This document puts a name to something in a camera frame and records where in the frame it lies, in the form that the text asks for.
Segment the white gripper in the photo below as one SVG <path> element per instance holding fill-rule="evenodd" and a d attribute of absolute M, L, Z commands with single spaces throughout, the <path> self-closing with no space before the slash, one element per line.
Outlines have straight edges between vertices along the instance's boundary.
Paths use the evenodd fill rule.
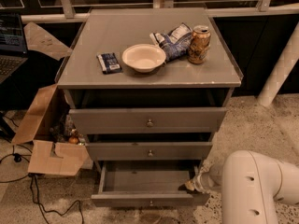
<path fill-rule="evenodd" d="M 204 172 L 196 175 L 192 181 L 188 180 L 184 184 L 185 188 L 189 191 L 199 191 L 202 193 L 208 193 L 209 191 L 221 191 L 221 174 Z"/>

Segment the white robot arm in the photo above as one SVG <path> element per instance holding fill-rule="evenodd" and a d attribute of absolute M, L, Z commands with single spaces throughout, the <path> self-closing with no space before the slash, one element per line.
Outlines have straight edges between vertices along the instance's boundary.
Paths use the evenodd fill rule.
<path fill-rule="evenodd" d="M 299 167 L 248 150 L 195 175 L 183 187 L 221 193 L 222 224 L 278 224 L 275 203 L 299 204 Z"/>

